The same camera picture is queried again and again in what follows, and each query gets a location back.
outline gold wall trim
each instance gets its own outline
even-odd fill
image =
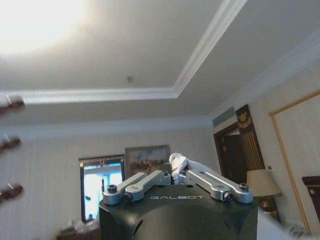
[[[283,156],[283,159],[284,159],[284,163],[285,163],[285,166],[286,166],[286,169],[288,171],[288,174],[289,174],[289,178],[290,178],[290,182],[292,184],[292,188],[293,188],[293,191],[294,191],[294,195],[295,195],[295,199],[297,201],[297,204],[298,204],[298,207],[299,207],[299,211],[300,211],[300,214],[301,214],[301,217],[303,219],[303,223],[304,223],[304,227],[305,229],[311,233],[310,231],[310,226],[309,226],[309,223],[308,223],[308,219],[307,219],[307,215],[306,215],[306,212],[305,212],[305,209],[304,209],[304,206],[302,204],[302,201],[301,201],[301,198],[300,198],[300,195],[299,195],[299,191],[298,191],[298,187],[297,187],[297,184],[296,184],[296,181],[295,181],[295,178],[294,178],[294,174],[292,172],[292,169],[291,169],[291,166],[290,166],[290,162],[289,162],[289,159],[288,159],[288,155],[287,155],[287,151],[286,151],[286,148],[285,148],[285,144],[284,144],[284,141],[282,139],[282,135],[281,135],[281,131],[280,131],[280,128],[278,126],[278,123],[277,123],[277,120],[276,120],[276,115],[279,114],[279,113],[282,113],[283,111],[286,111],[294,106],[297,106],[309,99],[312,99],[314,97],[317,97],[317,96],[320,96],[320,89],[311,93],[311,94],[308,94],[306,96],[303,96],[301,97],[300,99],[296,100],[296,101],[293,101],[283,107],[280,107],[274,111],[271,111],[269,113],[269,116],[271,117],[271,120],[272,120],[272,123],[273,123],[273,127],[274,127],[274,130],[275,130],[275,133],[276,133],[276,137],[278,139],[278,142],[279,142],[279,145],[280,145],[280,149],[281,149],[281,153],[282,153],[282,156]]]

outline door frame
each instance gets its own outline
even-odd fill
[[[238,129],[238,123],[235,122],[229,126],[227,126],[226,128],[216,132],[215,134],[213,134],[213,138],[214,138],[214,143],[215,143],[215,148],[216,148],[216,153],[218,155],[218,160],[219,160],[219,165],[220,165],[220,171],[221,171],[221,175],[222,176],[226,176],[226,172],[225,172],[225,169],[224,169],[224,166],[222,164],[222,154],[221,154],[221,151],[220,151],[220,145],[219,145],[219,141],[220,141],[220,138],[234,130]]]

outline table lamp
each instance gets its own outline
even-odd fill
[[[279,221],[274,196],[280,196],[281,190],[271,179],[270,174],[265,169],[247,171],[246,183],[259,206],[264,210],[264,213],[271,215]]]

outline wooden door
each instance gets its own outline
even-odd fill
[[[224,176],[237,184],[246,183],[247,164],[240,135],[224,135],[219,145]]]

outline window frame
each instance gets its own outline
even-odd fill
[[[118,154],[118,155],[109,155],[109,156],[82,157],[82,158],[79,158],[78,160],[80,162],[81,219],[84,223],[87,223],[90,220],[86,220],[86,213],[85,213],[84,167],[85,166],[94,166],[94,165],[100,165],[102,167],[104,164],[119,164],[120,163],[122,181],[124,181],[126,179],[125,165],[124,165],[125,155]]]

